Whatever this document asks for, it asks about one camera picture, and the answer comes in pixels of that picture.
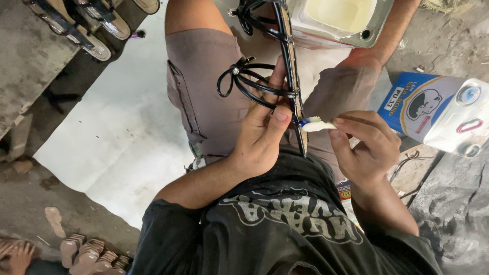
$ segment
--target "toothbrush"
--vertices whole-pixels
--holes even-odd
[[[299,126],[306,132],[316,132],[323,129],[336,129],[331,122],[324,122],[318,116],[306,118],[299,122]]]

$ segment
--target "gray shorts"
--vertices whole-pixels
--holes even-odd
[[[166,47],[168,97],[181,111],[190,144],[198,147],[207,164],[229,155],[249,99],[236,85],[228,97],[220,97],[216,83],[243,56],[236,38],[218,30],[192,29],[168,35]],[[305,117],[329,121],[347,111],[365,110],[377,78],[378,73],[365,66],[325,69],[304,102]],[[229,81],[222,81],[223,89]],[[297,147],[295,135],[287,142]],[[308,151],[328,163],[339,180],[344,178],[327,131],[309,133]]]

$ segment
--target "hand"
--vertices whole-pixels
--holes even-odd
[[[32,254],[35,250],[36,247],[29,242],[25,242],[25,245],[14,248],[8,261],[12,275],[25,275],[25,271],[30,265]]]
[[[268,81],[268,86],[282,88],[286,76],[286,68],[282,56]],[[263,93],[265,101],[276,104],[279,97]],[[286,106],[277,106],[271,110],[251,101],[248,114],[241,123],[241,131],[233,153],[226,159],[233,169],[243,178],[249,179],[269,171],[277,162],[279,143],[290,120],[292,111]]]
[[[330,130],[341,172],[357,186],[371,187],[385,179],[387,171],[399,161],[401,140],[373,111],[351,111],[333,120]],[[347,134],[361,142],[350,148]]]
[[[9,254],[9,252],[14,248],[15,242],[7,241],[5,243],[0,243],[0,260]]]

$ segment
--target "black t-shirt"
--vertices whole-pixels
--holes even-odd
[[[269,172],[204,209],[154,201],[131,275],[441,274],[426,239],[381,230],[365,236],[346,216],[333,179],[319,158],[281,147]]]

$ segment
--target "fingernail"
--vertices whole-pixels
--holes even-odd
[[[284,114],[284,113],[282,113],[280,111],[277,111],[277,110],[273,112],[273,116],[276,117],[280,121],[284,121],[284,120],[287,119],[287,115],[286,114]]]
[[[330,130],[330,137],[331,138],[337,138],[338,136],[339,136],[338,130]]]

